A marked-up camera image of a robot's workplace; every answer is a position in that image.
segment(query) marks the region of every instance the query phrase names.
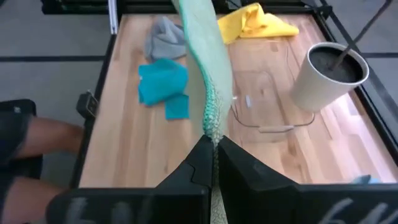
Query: gray cloth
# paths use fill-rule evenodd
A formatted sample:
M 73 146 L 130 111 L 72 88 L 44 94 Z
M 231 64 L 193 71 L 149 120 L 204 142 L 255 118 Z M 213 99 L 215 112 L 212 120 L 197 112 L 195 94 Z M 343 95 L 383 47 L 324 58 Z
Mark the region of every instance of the gray cloth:
M 144 53 L 150 62 L 184 56 L 186 53 L 182 26 L 174 24 L 165 16 L 158 17 L 145 40 Z

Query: shorts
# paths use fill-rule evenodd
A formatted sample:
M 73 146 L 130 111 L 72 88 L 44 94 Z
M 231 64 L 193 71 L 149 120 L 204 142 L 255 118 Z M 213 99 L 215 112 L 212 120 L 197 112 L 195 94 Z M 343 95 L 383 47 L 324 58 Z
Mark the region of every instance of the shorts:
M 31 115 L 0 111 L 0 221 L 15 173 L 10 161 L 15 158 L 26 139 Z

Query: black chair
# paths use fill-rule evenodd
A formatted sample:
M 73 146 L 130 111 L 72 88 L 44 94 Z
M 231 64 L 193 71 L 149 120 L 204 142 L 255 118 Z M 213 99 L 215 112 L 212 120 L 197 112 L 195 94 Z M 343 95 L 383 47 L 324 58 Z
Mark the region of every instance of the black chair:
M 0 111 L 24 113 L 36 116 L 36 104 L 32 100 L 11 100 L 0 102 Z M 42 172 L 43 156 L 18 159 L 10 162 L 9 170 L 15 175 L 39 179 Z

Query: wooden table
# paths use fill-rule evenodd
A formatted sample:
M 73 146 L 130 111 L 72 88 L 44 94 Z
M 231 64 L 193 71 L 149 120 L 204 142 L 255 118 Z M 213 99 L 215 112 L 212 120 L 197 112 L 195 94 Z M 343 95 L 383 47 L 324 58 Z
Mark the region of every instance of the wooden table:
M 155 187 L 186 157 L 199 136 L 190 120 L 166 121 L 164 105 L 138 102 L 144 39 L 155 15 L 123 16 L 91 135 L 80 187 Z M 178 16 L 169 16 L 179 23 Z M 278 126 L 311 118 L 289 98 L 300 64 L 312 44 L 323 41 L 306 15 L 279 15 L 297 26 L 290 38 L 244 39 L 228 45 L 239 120 Z M 184 64 L 185 59 L 178 60 Z M 247 108 L 245 97 L 252 99 Z M 350 182 L 371 174 L 396 182 L 398 169 L 354 92 L 317 113 L 313 124 L 287 134 L 261 134 L 232 113 L 228 135 L 247 152 L 298 183 Z

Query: dark liquid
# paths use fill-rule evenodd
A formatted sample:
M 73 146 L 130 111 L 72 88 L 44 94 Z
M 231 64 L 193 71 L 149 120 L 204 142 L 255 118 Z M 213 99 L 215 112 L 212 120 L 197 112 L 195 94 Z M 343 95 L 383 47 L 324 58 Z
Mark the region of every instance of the dark liquid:
M 331 66 L 341 54 L 341 50 L 330 47 L 319 47 L 310 52 L 310 62 L 324 76 L 343 83 L 355 83 L 363 78 L 360 64 L 350 55 L 333 71 Z

